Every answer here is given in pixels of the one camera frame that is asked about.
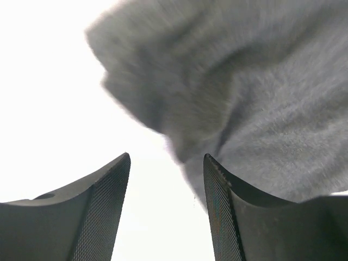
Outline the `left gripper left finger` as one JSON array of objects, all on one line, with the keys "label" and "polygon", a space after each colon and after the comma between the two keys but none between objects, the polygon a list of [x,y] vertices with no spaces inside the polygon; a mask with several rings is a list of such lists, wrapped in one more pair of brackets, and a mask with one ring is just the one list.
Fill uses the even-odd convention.
[{"label": "left gripper left finger", "polygon": [[1,204],[1,260],[111,260],[128,185],[124,153],[32,200]]}]

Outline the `grey shorts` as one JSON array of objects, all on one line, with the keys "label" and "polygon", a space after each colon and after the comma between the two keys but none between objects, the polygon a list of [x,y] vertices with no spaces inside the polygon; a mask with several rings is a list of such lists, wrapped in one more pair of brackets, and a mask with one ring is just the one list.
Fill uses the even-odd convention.
[{"label": "grey shorts", "polygon": [[347,190],[347,1],[126,1],[86,39],[202,203],[205,154],[286,200]]}]

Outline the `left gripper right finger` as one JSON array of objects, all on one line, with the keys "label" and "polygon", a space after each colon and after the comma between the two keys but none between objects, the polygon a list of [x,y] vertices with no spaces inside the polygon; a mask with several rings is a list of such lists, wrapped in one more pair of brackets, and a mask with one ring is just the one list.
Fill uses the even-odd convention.
[{"label": "left gripper right finger", "polygon": [[295,203],[228,172],[211,155],[204,188],[216,260],[347,260],[347,197]]}]

